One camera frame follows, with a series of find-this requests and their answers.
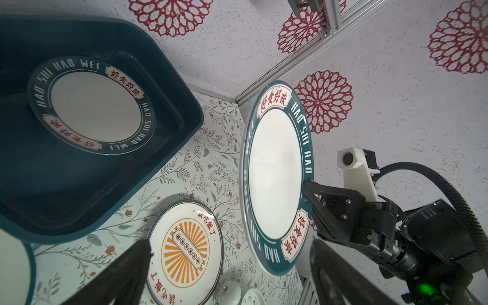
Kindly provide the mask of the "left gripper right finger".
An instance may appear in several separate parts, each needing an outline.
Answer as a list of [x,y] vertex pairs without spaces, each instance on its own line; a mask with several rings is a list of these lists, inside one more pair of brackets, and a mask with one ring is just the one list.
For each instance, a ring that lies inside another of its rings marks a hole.
[[319,304],[395,304],[318,238],[311,244],[310,266]]

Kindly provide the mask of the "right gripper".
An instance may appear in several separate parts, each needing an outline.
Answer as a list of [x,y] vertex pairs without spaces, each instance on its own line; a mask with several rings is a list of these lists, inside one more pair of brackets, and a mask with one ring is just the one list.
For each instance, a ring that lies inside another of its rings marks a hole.
[[358,191],[302,184],[320,238],[359,251],[388,275],[416,273],[416,246],[409,240],[407,214],[388,198],[368,202]]

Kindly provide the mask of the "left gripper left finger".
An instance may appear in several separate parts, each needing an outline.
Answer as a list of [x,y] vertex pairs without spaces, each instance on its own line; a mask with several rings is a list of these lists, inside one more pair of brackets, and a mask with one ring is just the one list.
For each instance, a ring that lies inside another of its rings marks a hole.
[[139,240],[65,304],[138,304],[151,260],[148,240]]

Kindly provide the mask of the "orange sunburst plate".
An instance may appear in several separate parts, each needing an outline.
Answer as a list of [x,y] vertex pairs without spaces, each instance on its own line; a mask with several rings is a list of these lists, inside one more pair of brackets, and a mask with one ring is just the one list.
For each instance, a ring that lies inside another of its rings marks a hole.
[[224,260],[222,232],[212,211],[196,200],[169,205],[152,225],[146,285],[156,304],[205,304]]

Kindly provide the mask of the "green Hao Wei plate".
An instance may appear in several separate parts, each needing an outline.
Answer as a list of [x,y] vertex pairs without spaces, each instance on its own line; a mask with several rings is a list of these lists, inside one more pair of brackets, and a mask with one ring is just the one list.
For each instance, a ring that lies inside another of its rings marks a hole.
[[243,225],[252,254],[271,276],[288,273],[300,256],[312,213],[302,185],[313,179],[302,102],[290,85],[272,82],[252,108],[240,157]]
[[27,92],[39,122],[84,152],[125,155],[145,146],[156,130],[156,111],[143,87],[101,60],[50,59],[32,72]]

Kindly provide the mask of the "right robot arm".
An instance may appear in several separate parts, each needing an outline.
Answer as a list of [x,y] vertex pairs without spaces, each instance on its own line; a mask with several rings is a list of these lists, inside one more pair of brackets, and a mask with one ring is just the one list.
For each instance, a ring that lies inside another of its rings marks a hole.
[[319,303],[392,303],[327,246],[332,242],[368,257],[384,278],[405,281],[408,292],[402,299],[408,304],[478,304],[468,287],[474,273],[487,269],[487,236],[479,221],[458,191],[426,166],[394,163],[372,180],[396,170],[425,176],[444,199],[403,211],[384,196],[367,200],[353,189],[303,183],[318,230],[310,260]]

